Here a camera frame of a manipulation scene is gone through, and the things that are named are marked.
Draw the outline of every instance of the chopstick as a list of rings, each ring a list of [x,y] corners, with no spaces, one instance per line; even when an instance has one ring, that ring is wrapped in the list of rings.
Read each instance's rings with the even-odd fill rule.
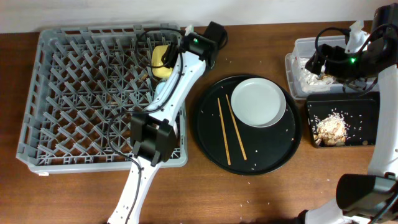
[[[220,111],[220,118],[221,118],[221,127],[223,128],[223,136],[224,136],[224,144],[225,144],[225,152],[226,152],[226,159],[228,161],[228,165],[231,165],[231,159],[229,158],[229,151],[228,151],[228,143],[226,141],[226,134],[225,134],[225,127],[224,127],[224,119],[223,119],[223,112],[221,110],[220,99],[218,100],[218,110]]]
[[[244,159],[244,160],[247,160],[246,153],[245,153],[244,148],[243,148],[243,143],[242,143],[241,135],[239,134],[239,130],[238,130],[238,126],[236,125],[234,113],[232,112],[231,104],[229,103],[228,95],[225,94],[225,97],[226,97],[226,101],[228,102],[229,112],[231,112],[232,122],[234,123],[236,135],[238,136],[239,145],[241,146],[243,159]]]

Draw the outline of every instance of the robotic arm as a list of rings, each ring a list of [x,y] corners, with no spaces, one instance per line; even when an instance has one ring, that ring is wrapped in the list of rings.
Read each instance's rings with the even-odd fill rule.
[[[193,84],[215,65],[218,51],[227,42],[223,26],[211,22],[203,35],[188,26],[177,51],[168,50],[166,61],[175,61],[170,78],[157,98],[146,108],[148,113],[133,113],[132,164],[119,203],[108,220],[110,224],[138,223],[145,196],[156,172],[167,162],[177,145],[174,129],[178,111]]]
[[[380,89],[380,115],[368,175],[342,176],[336,198],[321,208],[304,213],[305,224],[365,224],[398,220],[397,26],[398,4],[391,4],[376,11],[371,35],[365,41],[362,39],[357,52],[346,53],[341,47],[329,45],[318,47],[315,42],[317,51],[305,68],[319,74],[325,64],[325,73],[342,83],[376,77]],[[337,30],[347,34],[347,30]]]

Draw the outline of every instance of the gray dish rack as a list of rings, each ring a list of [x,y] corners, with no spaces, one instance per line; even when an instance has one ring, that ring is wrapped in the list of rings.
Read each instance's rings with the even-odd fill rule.
[[[131,162],[116,155],[106,140],[114,114],[141,110],[151,103],[162,80],[142,67],[134,53],[146,28],[176,24],[80,27],[41,32],[17,148],[17,158],[39,175],[128,170]],[[150,32],[139,53],[150,62],[157,45],[179,43],[170,30]],[[128,156],[129,116],[118,118],[111,144]],[[187,162],[185,105],[177,117],[179,147],[164,167]]]

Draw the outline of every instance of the white wall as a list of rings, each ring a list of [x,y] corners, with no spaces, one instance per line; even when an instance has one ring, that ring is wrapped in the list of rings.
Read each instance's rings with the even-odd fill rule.
[[[371,20],[394,0],[2,0],[0,32],[137,22],[181,26]]]

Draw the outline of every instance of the wooden table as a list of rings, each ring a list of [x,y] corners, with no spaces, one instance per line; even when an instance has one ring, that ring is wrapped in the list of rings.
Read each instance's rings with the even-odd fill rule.
[[[216,68],[197,81],[187,97],[188,121],[201,93],[234,73],[258,74],[288,90],[284,59],[293,51],[295,40],[315,37],[326,27],[350,24],[227,27],[229,43],[220,52]],[[15,158],[38,36],[0,35],[0,220],[104,223],[116,207],[128,171],[39,177]],[[372,146],[315,149],[307,125],[304,127],[300,147],[286,165],[270,174],[243,177],[210,162],[188,125],[188,163],[158,172],[144,202],[141,222],[239,223],[292,218],[333,198],[343,174],[366,173]]]

